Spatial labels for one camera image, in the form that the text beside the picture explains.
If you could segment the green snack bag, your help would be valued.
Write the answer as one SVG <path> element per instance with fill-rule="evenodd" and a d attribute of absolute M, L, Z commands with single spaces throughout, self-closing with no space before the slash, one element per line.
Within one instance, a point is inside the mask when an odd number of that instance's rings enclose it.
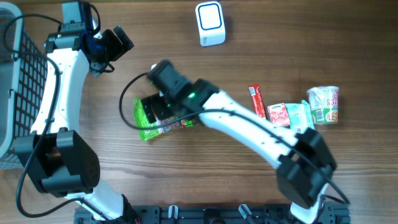
<path fill-rule="evenodd" d="M 141 100 L 138 98 L 134 99 L 133 115 L 137 127 L 149 128 L 161 125 L 160 120 L 156 116 L 155 116 L 155 121 L 153 123 L 151 123 L 148 120 L 147 115 L 144 111 L 144 107 L 141 103 Z M 139 135 L 142 141 L 148 141 L 157 136 L 160 136 L 161 134 L 164 134 L 163 128 L 151 129 L 151 130 L 139 130 Z"/>

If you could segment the clear candy bag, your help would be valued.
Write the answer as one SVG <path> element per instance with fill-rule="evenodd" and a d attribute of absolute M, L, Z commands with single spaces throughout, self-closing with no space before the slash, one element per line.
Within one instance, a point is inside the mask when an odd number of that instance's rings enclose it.
<path fill-rule="evenodd" d="M 153 106 L 152 107 L 154 116 L 155 116 L 155 125 L 160 126 L 164 123 L 169 123 L 177 117 L 174 115 L 174 113 L 168 108 L 168 107 L 161 107 L 161 106 Z M 176 123 L 170 124 L 168 126 L 165 126 L 163 128 L 159 128 L 158 132 L 160 134 L 166 134 L 168 132 L 171 132 L 175 129 L 185 129 L 185 128 L 190 128 L 193 126 L 193 121 L 190 120 L 181 120 Z"/>

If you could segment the red stick packet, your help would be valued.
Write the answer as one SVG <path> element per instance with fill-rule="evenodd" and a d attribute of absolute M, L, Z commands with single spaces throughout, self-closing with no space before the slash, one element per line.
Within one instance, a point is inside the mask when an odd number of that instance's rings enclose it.
<path fill-rule="evenodd" d="M 260 116 L 262 118 L 266 118 L 266 111 L 265 111 L 264 102 L 262 99 L 259 85 L 258 84 L 249 85 L 248 89 L 249 89 L 249 92 L 251 95 L 254 112 L 258 116 Z"/>

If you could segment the teal tissue pack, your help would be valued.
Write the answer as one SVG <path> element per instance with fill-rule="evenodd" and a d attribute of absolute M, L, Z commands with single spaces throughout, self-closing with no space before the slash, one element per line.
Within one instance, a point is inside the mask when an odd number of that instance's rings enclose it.
<path fill-rule="evenodd" d="M 291 129 L 300 134 L 303 134 L 307 128 L 315 129 L 309 103 L 302 100 L 301 103 L 286 103 L 285 106 Z"/>

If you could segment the instant noodle cup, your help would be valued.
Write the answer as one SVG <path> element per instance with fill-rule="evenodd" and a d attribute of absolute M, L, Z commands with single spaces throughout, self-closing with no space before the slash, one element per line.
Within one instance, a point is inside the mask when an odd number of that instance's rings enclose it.
<path fill-rule="evenodd" d="M 314 124 L 325 125 L 338 122 L 339 90 L 337 86 L 316 86 L 307 90 Z"/>

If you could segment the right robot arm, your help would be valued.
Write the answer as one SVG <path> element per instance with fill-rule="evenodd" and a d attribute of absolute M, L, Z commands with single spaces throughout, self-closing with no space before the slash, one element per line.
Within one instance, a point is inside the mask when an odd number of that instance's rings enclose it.
<path fill-rule="evenodd" d="M 295 218 L 302 223 L 318 218 L 321 196 L 337 167 L 319 132 L 306 128 L 298 133 L 277 126 L 208 80 L 191 82 L 168 60 L 154 64 L 147 78 L 178 118 L 198 118 L 207 128 L 227 134 L 267 161 L 276 171 L 279 190 L 292 202 L 290 212 Z"/>

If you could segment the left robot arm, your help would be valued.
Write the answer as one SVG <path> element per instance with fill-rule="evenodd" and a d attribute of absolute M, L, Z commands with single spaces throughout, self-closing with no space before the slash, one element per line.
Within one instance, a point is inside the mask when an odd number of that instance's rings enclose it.
<path fill-rule="evenodd" d="M 113 62 L 132 49 L 121 27 L 101 30 L 97 9 L 86 1 L 62 5 L 58 31 L 45 42 L 48 65 L 39 113 L 30 134 L 16 140 L 16 154 L 44 194 L 79 203 L 101 223 L 139 223 L 128 199 L 100 177 L 98 156 L 80 136 L 80 103 L 87 74 L 114 71 Z"/>

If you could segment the white barcode scanner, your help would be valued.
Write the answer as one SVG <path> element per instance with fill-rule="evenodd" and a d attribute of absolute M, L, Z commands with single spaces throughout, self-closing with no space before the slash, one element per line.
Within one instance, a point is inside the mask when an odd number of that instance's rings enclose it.
<path fill-rule="evenodd" d="M 199 3 L 195 8 L 195 15 L 202 47 L 219 45 L 225 41 L 223 10 L 218 1 Z"/>

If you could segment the grey plastic shopping basket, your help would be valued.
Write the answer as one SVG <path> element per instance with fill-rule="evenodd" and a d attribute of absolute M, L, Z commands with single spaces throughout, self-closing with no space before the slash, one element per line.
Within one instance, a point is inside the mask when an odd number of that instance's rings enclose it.
<path fill-rule="evenodd" d="M 22 167 L 14 152 L 16 138 L 28 136 L 38 116 L 47 79 L 47 62 L 30 55 L 17 55 L 4 47 L 21 52 L 40 54 L 41 51 L 24 30 L 21 10 L 9 2 L 1 3 L 1 169 Z"/>

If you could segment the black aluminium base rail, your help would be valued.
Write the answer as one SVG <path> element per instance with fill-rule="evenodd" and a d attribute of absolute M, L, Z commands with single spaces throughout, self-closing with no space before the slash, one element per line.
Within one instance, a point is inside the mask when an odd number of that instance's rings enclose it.
<path fill-rule="evenodd" d="M 299 223 L 300 221 L 290 213 L 287 204 L 272 204 L 262 207 L 249 207 L 251 216 L 244 218 L 236 207 L 179 207 L 177 215 L 169 215 L 167 207 L 134 206 L 142 224 L 207 224 L 207 223 L 257 223 L 283 224 Z M 325 203 L 315 223 L 321 224 L 350 224 L 351 217 L 346 205 Z"/>

